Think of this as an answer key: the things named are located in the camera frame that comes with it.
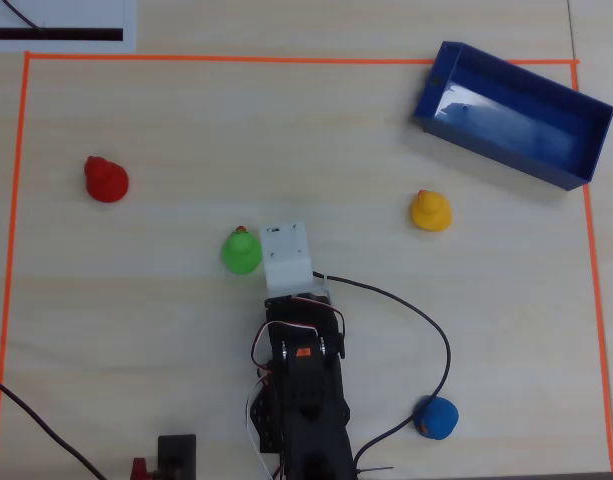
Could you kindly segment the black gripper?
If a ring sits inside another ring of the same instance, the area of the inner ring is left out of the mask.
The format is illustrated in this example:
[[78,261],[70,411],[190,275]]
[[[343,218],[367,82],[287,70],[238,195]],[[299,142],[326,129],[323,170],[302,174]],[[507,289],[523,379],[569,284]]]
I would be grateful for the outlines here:
[[285,359],[292,350],[315,345],[328,358],[346,356],[346,321],[327,291],[284,295],[265,300],[272,357]]

